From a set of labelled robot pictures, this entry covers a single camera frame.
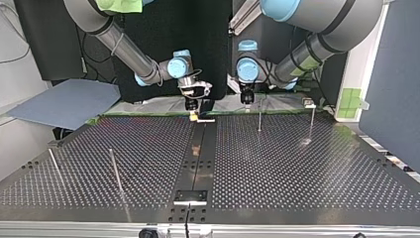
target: white wall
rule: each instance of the white wall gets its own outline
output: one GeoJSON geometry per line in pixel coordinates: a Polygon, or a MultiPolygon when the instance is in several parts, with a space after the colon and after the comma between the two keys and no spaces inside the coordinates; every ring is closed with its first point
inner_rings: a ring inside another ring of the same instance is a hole
{"type": "MultiPolygon", "coordinates": [[[[389,5],[383,6],[382,14],[374,29],[364,41],[349,52],[337,108],[340,107],[344,88],[360,88],[362,90],[361,99],[365,100],[388,9],[389,5]]],[[[337,115],[336,119],[340,122],[359,122],[362,111],[362,109],[358,111],[356,119],[337,118],[337,115]]]]}
{"type": "MultiPolygon", "coordinates": [[[[13,0],[0,1],[14,6],[13,0]]],[[[1,10],[22,34],[19,19],[9,10],[1,10]]],[[[22,56],[27,46],[0,17],[0,61],[22,56]]],[[[18,61],[0,63],[0,179],[41,154],[47,143],[53,140],[51,127],[16,120],[4,114],[47,89],[32,54],[18,61]]]]}

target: green tape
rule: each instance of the green tape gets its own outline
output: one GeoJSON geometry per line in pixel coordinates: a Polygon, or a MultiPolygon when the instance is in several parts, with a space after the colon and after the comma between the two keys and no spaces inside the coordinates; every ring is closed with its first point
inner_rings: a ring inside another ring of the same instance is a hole
{"type": "MultiPolygon", "coordinates": [[[[312,57],[308,57],[306,60],[303,61],[303,63],[300,64],[300,67],[302,67],[304,69],[307,69],[307,70],[315,69],[318,66],[319,66],[318,61],[316,61],[312,57]]],[[[304,73],[305,73],[304,71],[300,70],[299,68],[296,68],[290,75],[301,76],[304,73]]]]}
{"type": "Polygon", "coordinates": [[[337,116],[348,119],[356,118],[362,103],[361,95],[362,90],[359,88],[344,88],[337,116]]]}
{"type": "Polygon", "coordinates": [[[141,13],[143,12],[143,0],[96,0],[101,11],[113,11],[118,13],[141,13]]]}

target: yellow object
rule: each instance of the yellow object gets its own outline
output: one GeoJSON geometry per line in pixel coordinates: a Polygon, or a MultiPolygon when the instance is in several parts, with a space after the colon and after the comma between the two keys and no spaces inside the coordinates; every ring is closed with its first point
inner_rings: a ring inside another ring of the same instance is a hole
{"type": "Polygon", "coordinates": [[[195,112],[194,113],[191,112],[191,114],[189,114],[189,120],[190,121],[198,121],[197,114],[195,114],[195,112]]]}
{"type": "Polygon", "coordinates": [[[143,12],[143,0],[96,0],[101,11],[118,13],[143,12]]]}

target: gray panel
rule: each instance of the gray panel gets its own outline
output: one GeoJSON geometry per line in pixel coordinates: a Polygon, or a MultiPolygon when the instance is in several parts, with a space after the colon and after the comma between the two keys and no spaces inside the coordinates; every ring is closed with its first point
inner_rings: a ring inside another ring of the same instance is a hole
{"type": "Polygon", "coordinates": [[[420,172],[420,1],[390,4],[367,92],[361,129],[420,172]]]}
{"type": "Polygon", "coordinates": [[[70,79],[7,112],[12,117],[76,130],[108,110],[120,98],[117,86],[70,79]]]}
{"type": "Polygon", "coordinates": [[[420,184],[331,118],[265,115],[217,118],[213,224],[420,225],[420,184]]]}
{"type": "Polygon", "coordinates": [[[176,184],[188,184],[180,174],[193,130],[188,118],[102,119],[56,150],[59,171],[36,160],[2,181],[0,219],[167,222],[176,184]]]}

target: metal plate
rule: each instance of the metal plate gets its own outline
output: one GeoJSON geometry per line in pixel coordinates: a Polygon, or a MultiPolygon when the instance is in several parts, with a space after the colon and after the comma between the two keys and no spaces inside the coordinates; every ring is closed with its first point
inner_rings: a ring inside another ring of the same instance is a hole
{"type": "Polygon", "coordinates": [[[0,218],[167,222],[176,184],[188,183],[180,174],[194,127],[182,117],[104,118],[54,152],[59,171],[45,159],[2,182],[0,218]]]}
{"type": "Polygon", "coordinates": [[[206,223],[420,226],[420,184],[347,127],[318,115],[311,128],[306,114],[258,125],[217,118],[215,153],[202,155],[215,158],[214,181],[194,186],[210,190],[206,223]]]}

